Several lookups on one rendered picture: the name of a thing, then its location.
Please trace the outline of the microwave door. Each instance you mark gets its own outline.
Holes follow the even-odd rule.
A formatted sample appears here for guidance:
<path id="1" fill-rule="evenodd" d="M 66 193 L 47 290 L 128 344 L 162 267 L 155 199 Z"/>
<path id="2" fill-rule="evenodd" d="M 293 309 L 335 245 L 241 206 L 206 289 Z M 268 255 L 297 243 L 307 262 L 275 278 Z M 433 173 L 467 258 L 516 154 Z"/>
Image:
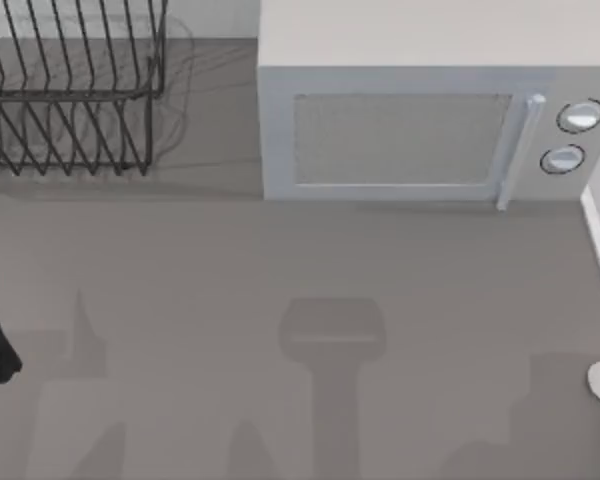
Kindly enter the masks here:
<path id="1" fill-rule="evenodd" d="M 511 67 L 262 66 L 268 200 L 496 199 L 536 89 Z"/>

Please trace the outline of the pale microwave oven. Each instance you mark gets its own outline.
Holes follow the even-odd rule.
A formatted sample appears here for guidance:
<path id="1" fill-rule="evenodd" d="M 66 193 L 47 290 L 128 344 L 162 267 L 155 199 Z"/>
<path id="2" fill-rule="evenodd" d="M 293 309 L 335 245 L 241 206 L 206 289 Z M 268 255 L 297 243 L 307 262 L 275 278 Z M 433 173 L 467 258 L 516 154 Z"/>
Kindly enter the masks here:
<path id="1" fill-rule="evenodd" d="M 261 0 L 262 66 L 407 64 L 511 67 L 529 73 L 546 105 L 511 203 L 578 200 L 600 158 L 600 123 L 572 135 L 569 103 L 600 101 L 600 0 Z M 545 152 L 578 145 L 566 175 Z"/>

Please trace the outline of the small microwave knob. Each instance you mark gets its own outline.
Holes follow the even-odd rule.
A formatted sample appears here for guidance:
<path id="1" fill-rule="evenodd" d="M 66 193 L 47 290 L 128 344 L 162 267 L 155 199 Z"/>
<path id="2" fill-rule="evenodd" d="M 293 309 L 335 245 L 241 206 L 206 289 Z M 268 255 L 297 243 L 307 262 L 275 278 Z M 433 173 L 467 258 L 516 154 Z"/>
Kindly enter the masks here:
<path id="1" fill-rule="evenodd" d="M 577 170 L 585 159 L 585 151 L 571 144 L 545 152 L 540 159 L 540 167 L 548 175 L 566 175 Z"/>

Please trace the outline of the large microwave knob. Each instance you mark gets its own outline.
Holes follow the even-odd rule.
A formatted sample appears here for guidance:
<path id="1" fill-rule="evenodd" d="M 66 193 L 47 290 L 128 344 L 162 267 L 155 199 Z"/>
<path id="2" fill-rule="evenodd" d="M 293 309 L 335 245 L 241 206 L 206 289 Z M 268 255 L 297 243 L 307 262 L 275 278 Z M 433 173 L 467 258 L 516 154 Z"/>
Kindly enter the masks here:
<path id="1" fill-rule="evenodd" d="M 556 122 L 561 131 L 572 135 L 592 130 L 600 123 L 600 101 L 569 103 L 560 110 Z"/>

